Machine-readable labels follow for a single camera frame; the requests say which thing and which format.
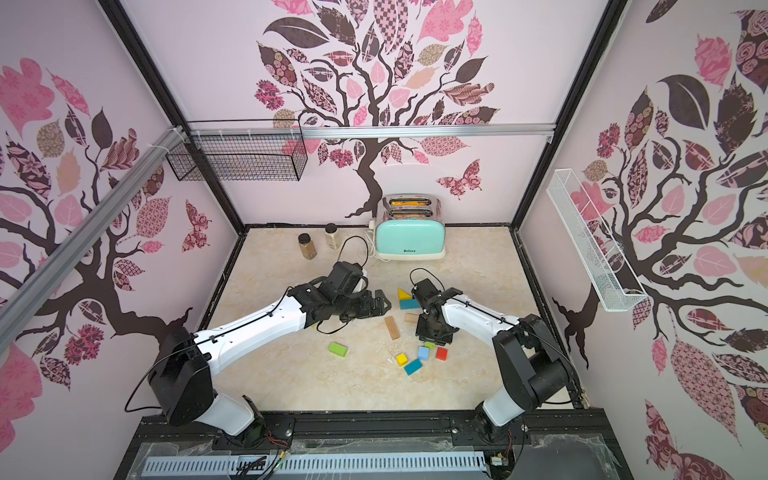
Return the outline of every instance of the green block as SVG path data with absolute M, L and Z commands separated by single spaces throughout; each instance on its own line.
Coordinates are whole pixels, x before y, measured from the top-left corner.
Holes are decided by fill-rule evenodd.
M 339 345 L 336 342 L 331 342 L 331 346 L 328 347 L 328 351 L 341 357 L 346 356 L 346 347 L 344 345 Z

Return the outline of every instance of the spice jar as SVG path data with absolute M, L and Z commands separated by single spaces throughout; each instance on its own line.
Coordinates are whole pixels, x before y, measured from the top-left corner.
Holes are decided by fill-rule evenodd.
M 341 233 L 335 223 L 328 223 L 326 225 L 326 242 L 328 247 L 334 250 L 341 247 Z
M 299 235 L 299 248 L 304 258 L 311 260 L 317 257 L 317 250 L 315 250 L 315 243 L 310 238 L 308 233 L 302 233 Z

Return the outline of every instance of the mint green toaster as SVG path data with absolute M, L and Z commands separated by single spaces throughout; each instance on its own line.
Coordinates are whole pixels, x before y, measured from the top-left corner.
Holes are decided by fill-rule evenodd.
M 376 252 L 383 260 L 437 260 L 445 257 L 440 200 L 431 195 L 387 195 L 376 217 Z

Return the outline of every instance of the pink leaf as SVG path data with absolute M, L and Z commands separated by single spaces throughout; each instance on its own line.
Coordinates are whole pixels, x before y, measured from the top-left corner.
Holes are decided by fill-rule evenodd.
M 389 94 L 389 103 L 392 105 L 392 108 L 400 108 L 406 104 L 410 94 L 411 91 L 408 88 L 393 90 L 392 93 Z
M 642 243 L 653 243 L 659 240 L 667 231 L 668 229 L 661 225 L 651 225 L 637 232 L 634 237 Z
M 163 244 L 158 242 L 157 240 L 150 240 L 148 242 L 144 242 L 141 245 L 141 249 L 145 253 L 155 253 L 159 251 L 161 248 L 163 248 Z
M 682 185 L 677 185 L 670 192 L 664 195 L 661 201 L 661 209 L 671 215 L 677 215 L 683 211 L 685 205 L 685 190 Z
M 736 265 L 716 247 L 706 245 L 696 252 L 694 269 L 704 276 L 726 276 L 736 272 Z
M 728 220 L 734 206 L 736 206 L 735 194 L 719 197 L 704 205 L 701 216 L 710 225 L 720 225 L 725 220 Z
M 0 242 L 0 268 L 12 268 L 18 265 L 23 252 L 18 243 Z
M 653 346 L 650 348 L 650 353 L 654 358 L 656 370 L 658 370 L 659 375 L 661 375 L 661 373 L 667 367 L 667 346 L 664 345 L 663 337 L 660 336 L 656 339 Z
M 371 69 L 371 81 L 375 84 L 384 83 L 386 81 L 386 74 L 384 73 L 384 67 L 382 67 L 381 62 L 376 62 L 373 64 L 373 68 Z
M 83 222 L 83 210 L 78 203 L 78 199 L 69 194 L 60 201 L 53 211 L 53 218 L 62 225 L 76 227 Z
M 32 215 L 32 207 L 21 198 L 0 194 L 0 212 L 11 222 L 23 222 Z

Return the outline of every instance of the blue block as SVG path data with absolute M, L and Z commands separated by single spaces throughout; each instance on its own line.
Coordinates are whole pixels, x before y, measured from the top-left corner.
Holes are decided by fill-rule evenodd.
M 420 309 L 419 301 L 415 298 L 411 298 L 410 300 L 400 300 L 400 309 L 401 310 L 413 310 L 415 308 Z
M 414 373 L 416 370 L 420 368 L 422 368 L 422 361 L 419 359 L 416 359 L 403 367 L 403 369 L 405 369 L 406 373 L 409 375 L 411 375 L 412 373 Z

